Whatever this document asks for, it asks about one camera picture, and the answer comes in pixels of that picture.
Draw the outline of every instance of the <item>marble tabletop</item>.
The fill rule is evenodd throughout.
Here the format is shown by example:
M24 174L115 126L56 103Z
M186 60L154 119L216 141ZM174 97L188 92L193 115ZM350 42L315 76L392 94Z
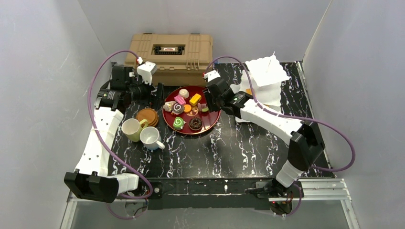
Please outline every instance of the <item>marble tabletop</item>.
M282 83L281 110L288 115L311 117L308 100L298 75L296 63L281 63L290 77ZM241 67L234 63L214 67L229 84L240 83ZM164 89L165 98L178 87ZM133 118L144 106L132 104L123 122ZM221 112L216 126L198 136L179 134L170 129L158 110L156 126L164 150L149 151L142 143L133 143L118 128L112 150L126 163L148 178L274 178L287 160L288 147L271 132L255 124L238 124L235 118ZM315 163L327 167L322 154ZM109 175L127 172L112 157L108 163ZM310 170L305 177L332 177L330 172Z

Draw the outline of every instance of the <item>pink toy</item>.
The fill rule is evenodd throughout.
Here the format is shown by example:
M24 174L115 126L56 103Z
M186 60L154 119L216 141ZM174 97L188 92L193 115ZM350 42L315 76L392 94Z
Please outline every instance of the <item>pink toy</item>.
M186 104L186 101L180 95L177 95L176 97L174 97L174 100L176 100L176 102L182 106L184 106Z

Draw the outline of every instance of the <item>red plate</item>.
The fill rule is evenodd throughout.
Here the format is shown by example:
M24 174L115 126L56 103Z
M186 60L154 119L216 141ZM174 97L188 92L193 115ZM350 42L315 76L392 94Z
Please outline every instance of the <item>red plate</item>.
M178 88L176 91L172 92L167 97L165 102L174 101L174 97L179 94L179 91L181 89L187 89L187 91L189 91L190 96L187 99L185 99L187 104L189 104L190 99L195 94L201 95L201 101L200 101L201 104L207 103L205 100L205 97L204 97L204 93L203 93L203 90L205 89L205 87L200 87L200 86L185 86L185 87ZM215 111L215 112L198 111L198 113L196 115L190 116L192 114L192 112L196 112L196 110L193 109L188 114L181 113L179 115L171 114L171 112L167 112L163 109L162 109L162 112L163 112L163 118L164 118L165 122L167 123L167 125L170 126L170 128L172 128L173 130L175 130L179 133L185 134L185 135L197 135L197 134L204 133L205 131L211 129L215 125L215 123L218 122L219 115L221 113L221 111ZM173 128L173 122L176 117L180 117L186 122L186 124L184 125L182 130L176 130ZM194 117L199 117L202 120L202 128L200 130L191 130L189 127L189 122Z

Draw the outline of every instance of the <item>green mug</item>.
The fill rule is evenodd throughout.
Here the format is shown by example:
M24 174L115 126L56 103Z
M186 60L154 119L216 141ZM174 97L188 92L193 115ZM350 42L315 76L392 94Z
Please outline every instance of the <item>green mug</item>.
M148 127L149 123L146 119L143 119L142 121L138 121L135 118L130 118L126 120L122 124L122 132L127 136L127 138L133 142L139 142L140 138L140 132L146 127Z

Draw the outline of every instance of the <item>toolbox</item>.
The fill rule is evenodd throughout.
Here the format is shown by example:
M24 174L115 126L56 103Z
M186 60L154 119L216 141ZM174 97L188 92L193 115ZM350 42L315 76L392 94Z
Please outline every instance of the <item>toolbox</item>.
M206 86L203 73L213 60L213 38L210 35L135 34L129 49L143 61L156 64L152 83L166 86ZM125 65L136 67L135 56L128 53Z

